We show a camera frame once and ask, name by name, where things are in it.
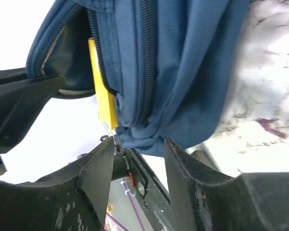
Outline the navy blue student backpack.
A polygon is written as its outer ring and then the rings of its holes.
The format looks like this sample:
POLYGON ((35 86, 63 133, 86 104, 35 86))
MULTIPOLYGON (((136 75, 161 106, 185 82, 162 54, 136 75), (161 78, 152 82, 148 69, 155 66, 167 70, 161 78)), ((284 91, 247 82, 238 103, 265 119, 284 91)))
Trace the navy blue student backpack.
POLYGON ((214 133, 248 7, 247 0, 57 0, 26 74, 64 76, 61 97, 92 94, 93 38, 121 145, 163 156, 165 137, 189 148, 214 133))

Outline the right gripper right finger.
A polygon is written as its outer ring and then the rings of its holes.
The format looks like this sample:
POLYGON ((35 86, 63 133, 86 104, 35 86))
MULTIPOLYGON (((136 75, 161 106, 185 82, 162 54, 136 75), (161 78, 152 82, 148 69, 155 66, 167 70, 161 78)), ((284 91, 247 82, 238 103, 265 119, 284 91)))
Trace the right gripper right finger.
POLYGON ((164 141, 177 231, 289 231, 289 172, 218 172, 164 141))

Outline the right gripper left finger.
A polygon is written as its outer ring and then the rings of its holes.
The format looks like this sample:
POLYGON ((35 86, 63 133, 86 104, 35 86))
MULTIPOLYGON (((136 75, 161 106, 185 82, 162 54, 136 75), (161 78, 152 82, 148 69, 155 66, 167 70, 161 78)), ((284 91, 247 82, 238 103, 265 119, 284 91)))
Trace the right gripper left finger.
POLYGON ((0 231, 101 231, 113 172, 114 140, 36 182, 0 181, 0 231))

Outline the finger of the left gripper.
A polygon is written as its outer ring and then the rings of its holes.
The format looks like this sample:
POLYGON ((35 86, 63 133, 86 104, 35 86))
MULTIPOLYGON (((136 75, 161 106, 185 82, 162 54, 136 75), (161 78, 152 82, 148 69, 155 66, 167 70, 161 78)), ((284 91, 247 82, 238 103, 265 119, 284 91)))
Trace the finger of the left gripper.
POLYGON ((0 176, 6 172, 1 154, 23 140, 45 104, 65 82, 59 75, 29 79, 23 68, 0 71, 0 176))

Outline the yellow crayon box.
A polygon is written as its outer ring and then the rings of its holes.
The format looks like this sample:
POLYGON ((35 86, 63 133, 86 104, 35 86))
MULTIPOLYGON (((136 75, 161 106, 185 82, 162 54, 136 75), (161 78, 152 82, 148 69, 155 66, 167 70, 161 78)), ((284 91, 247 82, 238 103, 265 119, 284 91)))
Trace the yellow crayon box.
POLYGON ((105 88, 102 81, 102 72, 98 64, 97 48, 93 38, 88 39, 90 59, 95 86, 95 95, 98 105, 98 115, 102 122, 105 122, 110 130, 118 126, 118 119, 115 108, 115 97, 105 88))

